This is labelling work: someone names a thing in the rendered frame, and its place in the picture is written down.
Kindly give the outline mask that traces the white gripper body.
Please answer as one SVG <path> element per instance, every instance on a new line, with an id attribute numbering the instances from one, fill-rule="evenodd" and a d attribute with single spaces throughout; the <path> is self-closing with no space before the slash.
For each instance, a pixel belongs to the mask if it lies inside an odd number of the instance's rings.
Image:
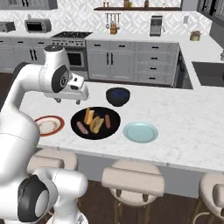
<path id="1" fill-rule="evenodd" d="M 86 84 L 83 84 L 80 90 L 75 90 L 74 85 L 68 85 L 65 87 L 62 91 L 59 93 L 45 93 L 45 96 L 48 98 L 60 98 L 62 99 L 67 99 L 67 100 L 81 100 L 85 101 L 88 96 L 88 87 Z"/>

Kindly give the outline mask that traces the pink sausage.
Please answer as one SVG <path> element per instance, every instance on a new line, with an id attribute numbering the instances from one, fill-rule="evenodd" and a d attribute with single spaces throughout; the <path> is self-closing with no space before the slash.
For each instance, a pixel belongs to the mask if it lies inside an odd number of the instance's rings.
<path id="1" fill-rule="evenodd" d="M 77 122 L 76 125 L 82 134 L 84 134 L 84 135 L 88 134 L 88 130 L 83 126 L 83 124 L 81 122 Z"/>

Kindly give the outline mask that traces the red-rimmed white plate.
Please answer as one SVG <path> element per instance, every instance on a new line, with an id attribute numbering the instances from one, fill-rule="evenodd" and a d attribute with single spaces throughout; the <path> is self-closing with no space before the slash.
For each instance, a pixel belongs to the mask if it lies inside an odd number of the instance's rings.
<path id="1" fill-rule="evenodd" d="M 58 133 L 65 125 L 64 120 L 57 115 L 41 116 L 35 120 L 35 123 L 38 125 L 42 137 Z"/>

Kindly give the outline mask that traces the yellow-brown hot dog bun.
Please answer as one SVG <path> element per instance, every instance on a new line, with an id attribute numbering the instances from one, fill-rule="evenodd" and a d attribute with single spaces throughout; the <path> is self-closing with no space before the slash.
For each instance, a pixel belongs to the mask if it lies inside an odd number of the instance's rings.
<path id="1" fill-rule="evenodd" d="M 97 134 L 104 123 L 104 119 L 97 116 L 91 123 L 90 123 L 90 131 L 94 134 Z"/>

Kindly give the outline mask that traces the dark blue bowl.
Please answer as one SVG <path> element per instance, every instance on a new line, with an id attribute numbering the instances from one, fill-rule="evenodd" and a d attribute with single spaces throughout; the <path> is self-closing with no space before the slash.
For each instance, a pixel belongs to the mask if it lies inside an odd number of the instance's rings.
<path id="1" fill-rule="evenodd" d="M 112 87 L 106 91 L 106 99 L 114 107 L 121 107 L 130 99 L 130 91 L 123 87 Z"/>

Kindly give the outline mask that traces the large black bowl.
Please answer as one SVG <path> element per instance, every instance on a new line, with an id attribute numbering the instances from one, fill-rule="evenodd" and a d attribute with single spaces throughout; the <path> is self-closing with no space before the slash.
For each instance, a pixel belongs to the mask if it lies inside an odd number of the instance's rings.
<path id="1" fill-rule="evenodd" d="M 86 110 L 82 109 L 73 115 L 70 122 L 71 128 L 75 134 L 85 139 L 99 140 L 99 139 L 110 137 L 111 135 L 116 133 L 121 123 L 121 117 L 119 116 L 117 112 L 115 112 L 113 109 L 104 108 L 104 107 L 92 107 L 91 110 L 94 111 L 94 117 L 99 116 L 100 118 L 104 118 L 105 115 L 108 115 L 110 120 L 110 128 L 108 129 L 106 127 L 106 124 L 103 123 L 97 134 L 94 134 L 93 132 L 91 132 L 89 126 L 84 123 Z M 77 122 L 81 122 L 83 124 L 85 129 L 88 131 L 88 134 L 83 134 L 80 131 L 80 129 L 77 126 Z"/>

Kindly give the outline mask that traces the light blue plate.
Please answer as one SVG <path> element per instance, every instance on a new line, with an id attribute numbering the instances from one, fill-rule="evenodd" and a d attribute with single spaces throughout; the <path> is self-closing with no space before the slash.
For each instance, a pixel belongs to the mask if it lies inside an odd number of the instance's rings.
<path id="1" fill-rule="evenodd" d="M 124 126 L 124 136 L 132 142 L 146 144 L 158 137 L 158 130 L 147 122 L 130 122 Z"/>

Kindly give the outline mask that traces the steel range with oven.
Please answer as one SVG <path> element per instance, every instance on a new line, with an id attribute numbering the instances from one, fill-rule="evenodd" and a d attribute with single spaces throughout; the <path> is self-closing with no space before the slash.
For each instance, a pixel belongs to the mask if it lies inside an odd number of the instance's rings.
<path id="1" fill-rule="evenodd" d="M 88 79 L 88 57 L 85 38 L 89 31 L 62 31 L 51 37 L 51 42 L 56 46 L 66 49 L 70 63 L 70 70 L 75 74 Z"/>

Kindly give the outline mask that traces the grey base cupboard run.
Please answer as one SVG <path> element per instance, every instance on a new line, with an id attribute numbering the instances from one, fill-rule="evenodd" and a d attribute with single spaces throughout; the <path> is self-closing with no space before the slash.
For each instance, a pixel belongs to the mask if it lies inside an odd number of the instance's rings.
<path id="1" fill-rule="evenodd" d="M 90 80 L 191 88 L 177 42 L 87 41 Z"/>
<path id="2" fill-rule="evenodd" d="M 51 44 L 49 38 L 0 38 L 0 72 L 12 73 L 21 62 L 43 65 L 44 48 Z"/>

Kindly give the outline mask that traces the silver toaster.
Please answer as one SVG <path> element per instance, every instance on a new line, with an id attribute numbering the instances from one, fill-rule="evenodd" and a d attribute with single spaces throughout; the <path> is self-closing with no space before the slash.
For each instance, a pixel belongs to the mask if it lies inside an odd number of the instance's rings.
<path id="1" fill-rule="evenodd" d="M 13 22 L 0 22 L 0 32 L 12 32 L 16 27 Z"/>

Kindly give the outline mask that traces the silver coffee machine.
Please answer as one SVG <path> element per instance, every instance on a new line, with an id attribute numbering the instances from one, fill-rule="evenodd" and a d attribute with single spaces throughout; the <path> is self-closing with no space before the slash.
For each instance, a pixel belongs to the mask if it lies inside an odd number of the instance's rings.
<path id="1" fill-rule="evenodd" d="M 151 37 L 160 37 L 162 31 L 162 16 L 152 16 L 150 19 L 150 36 Z"/>

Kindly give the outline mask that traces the potted plant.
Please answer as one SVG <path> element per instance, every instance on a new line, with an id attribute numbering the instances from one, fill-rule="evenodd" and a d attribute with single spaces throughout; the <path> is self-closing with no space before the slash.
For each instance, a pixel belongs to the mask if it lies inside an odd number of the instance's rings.
<path id="1" fill-rule="evenodd" d="M 190 40 L 191 41 L 199 41 L 200 40 L 200 35 L 201 35 L 200 31 L 192 31 L 191 35 L 190 35 Z"/>

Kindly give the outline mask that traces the dark sink basin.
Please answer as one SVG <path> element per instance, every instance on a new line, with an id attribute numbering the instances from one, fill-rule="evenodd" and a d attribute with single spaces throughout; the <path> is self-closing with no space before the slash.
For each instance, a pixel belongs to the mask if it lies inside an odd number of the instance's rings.
<path id="1" fill-rule="evenodd" d="M 224 63 L 192 62 L 201 86 L 224 88 Z"/>

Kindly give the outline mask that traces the wooden wall shelf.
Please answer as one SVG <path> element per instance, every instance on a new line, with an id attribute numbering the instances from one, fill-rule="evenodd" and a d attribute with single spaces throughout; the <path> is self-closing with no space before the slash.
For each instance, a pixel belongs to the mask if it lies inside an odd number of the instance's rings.
<path id="1" fill-rule="evenodd" d="M 180 7 L 97 7 L 94 11 L 181 11 Z"/>

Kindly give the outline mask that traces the dark wall cupboard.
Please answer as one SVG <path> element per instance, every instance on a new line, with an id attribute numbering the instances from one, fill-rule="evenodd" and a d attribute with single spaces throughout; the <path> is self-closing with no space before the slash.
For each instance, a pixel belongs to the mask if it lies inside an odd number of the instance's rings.
<path id="1" fill-rule="evenodd" d="M 224 0 L 199 0 L 197 11 L 208 18 L 224 21 Z"/>

